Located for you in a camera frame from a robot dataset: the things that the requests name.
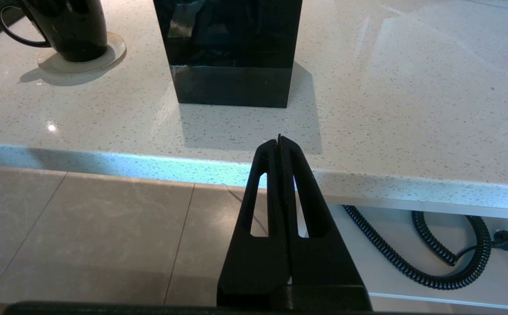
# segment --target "tile floor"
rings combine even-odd
[[[215,305],[243,193],[0,168],[0,303]],[[258,198],[253,235],[265,211]]]

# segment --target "glossy black box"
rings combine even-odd
[[[286,108],[302,0],[154,0],[179,102]]]

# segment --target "mug handle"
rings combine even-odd
[[[1,26],[1,28],[3,28],[3,31],[7,35],[9,35],[11,38],[16,40],[17,42],[20,42],[21,44],[25,44],[25,45],[32,46],[32,47],[47,48],[47,47],[52,46],[45,37],[44,37],[44,39],[46,39],[46,40],[44,40],[43,42],[34,42],[32,40],[24,39],[24,38],[18,36],[17,34],[11,32],[11,30],[8,29],[7,24],[5,24],[5,22],[3,21],[3,16],[2,16],[3,11],[7,8],[16,8],[16,9],[22,10],[21,8],[19,8],[17,6],[12,6],[10,4],[0,7],[0,26]]]

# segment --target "black coiled cable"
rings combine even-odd
[[[460,272],[450,276],[433,276],[416,269],[402,258],[384,239],[374,230],[368,221],[354,206],[343,206],[347,214],[364,233],[369,241],[386,257],[401,273],[426,287],[439,290],[455,290],[476,281],[483,273],[491,253],[491,238],[489,231],[481,217],[466,215],[476,235],[476,247],[472,259]],[[444,247],[431,233],[421,211],[412,211],[415,229],[425,245],[448,265],[456,265],[460,255],[454,255]]]

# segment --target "speckled countertop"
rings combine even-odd
[[[0,165],[241,186],[282,133],[330,200],[508,210],[508,0],[304,0],[287,109],[178,104],[152,0],[102,2],[108,72],[0,34]]]

